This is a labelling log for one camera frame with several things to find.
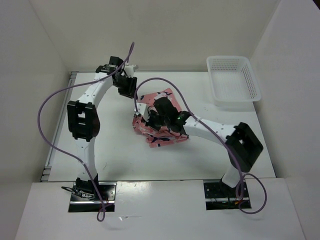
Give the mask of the pink shark print shorts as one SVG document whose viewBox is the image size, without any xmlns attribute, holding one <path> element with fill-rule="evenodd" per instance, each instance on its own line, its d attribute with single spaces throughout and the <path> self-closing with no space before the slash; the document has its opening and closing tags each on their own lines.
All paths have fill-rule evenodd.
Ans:
<svg viewBox="0 0 320 240">
<path fill-rule="evenodd" d="M 153 107 L 156 99 L 166 97 L 170 100 L 172 105 L 177 108 L 178 111 L 181 111 L 182 108 L 178 103 L 173 91 L 171 88 L 167 88 L 163 91 L 153 92 L 149 94 L 142 95 L 138 99 L 138 103 L 146 104 L 148 109 L 155 110 Z M 150 148 L 164 147 L 168 145 L 174 145 L 189 140 L 189 136 L 175 132 L 166 126 L 162 126 L 160 130 L 155 130 L 150 126 L 147 126 L 147 122 L 143 119 L 141 115 L 134 115 L 132 120 L 133 130 L 139 134 L 143 135 L 146 138 L 146 142 L 149 144 Z"/>
</svg>

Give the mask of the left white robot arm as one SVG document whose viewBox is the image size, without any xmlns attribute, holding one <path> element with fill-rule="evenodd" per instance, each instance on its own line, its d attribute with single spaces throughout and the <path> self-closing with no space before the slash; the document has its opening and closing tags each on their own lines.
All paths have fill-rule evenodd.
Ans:
<svg viewBox="0 0 320 240">
<path fill-rule="evenodd" d="M 116 87 L 121 96 L 133 99 L 137 87 L 134 76 L 136 65 L 129 59 L 111 56 L 109 63 L 100 65 L 94 75 L 93 83 L 77 100 L 67 104 L 68 130 L 75 140 L 77 157 L 83 169 L 78 171 L 73 191 L 89 200 L 100 194 L 98 172 L 95 165 L 95 141 L 101 128 L 97 108 L 105 93 Z"/>
</svg>

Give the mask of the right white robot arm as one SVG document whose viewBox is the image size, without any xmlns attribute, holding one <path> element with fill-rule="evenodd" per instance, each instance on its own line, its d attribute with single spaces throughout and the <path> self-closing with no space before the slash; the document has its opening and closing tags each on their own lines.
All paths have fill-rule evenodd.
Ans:
<svg viewBox="0 0 320 240">
<path fill-rule="evenodd" d="M 142 115 L 146 125 L 156 131 L 166 127 L 170 133 L 180 137 L 196 136 L 225 147 L 230 166 L 219 184 L 219 191 L 225 197 L 237 191 L 244 173 L 251 171 L 264 149 L 248 124 L 222 124 L 193 116 L 188 111 L 179 111 L 167 97 L 156 99 L 151 106 L 138 103 L 137 112 Z"/>
</svg>

